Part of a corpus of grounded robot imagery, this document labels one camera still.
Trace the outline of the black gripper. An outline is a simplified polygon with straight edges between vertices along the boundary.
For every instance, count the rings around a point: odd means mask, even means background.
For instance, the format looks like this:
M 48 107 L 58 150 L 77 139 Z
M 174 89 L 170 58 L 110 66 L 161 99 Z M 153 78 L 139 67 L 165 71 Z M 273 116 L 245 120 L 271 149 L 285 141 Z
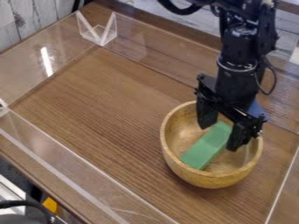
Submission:
M 267 115 L 258 104 L 258 92 L 266 72 L 265 59 L 250 59 L 234 63 L 223 56 L 218 57 L 218 76 L 198 75 L 197 94 L 198 124 L 205 130 L 223 114 L 233 121 L 227 149 L 237 151 L 251 137 L 258 137 Z

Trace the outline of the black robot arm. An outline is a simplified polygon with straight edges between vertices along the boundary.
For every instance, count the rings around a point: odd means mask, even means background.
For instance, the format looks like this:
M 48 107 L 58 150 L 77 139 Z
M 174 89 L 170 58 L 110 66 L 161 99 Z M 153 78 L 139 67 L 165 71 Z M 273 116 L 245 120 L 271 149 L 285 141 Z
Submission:
M 187 16 L 209 6 L 219 18 L 221 54 L 218 76 L 198 75 L 198 124 L 207 129 L 226 116 L 233 121 L 227 149 L 235 151 L 261 136 L 267 114 L 258 104 L 258 94 L 271 95 L 262 87 L 266 70 L 274 67 L 267 55 L 277 49 L 277 6 L 279 0 L 186 0 L 178 7 L 173 0 L 158 0 L 174 14 Z

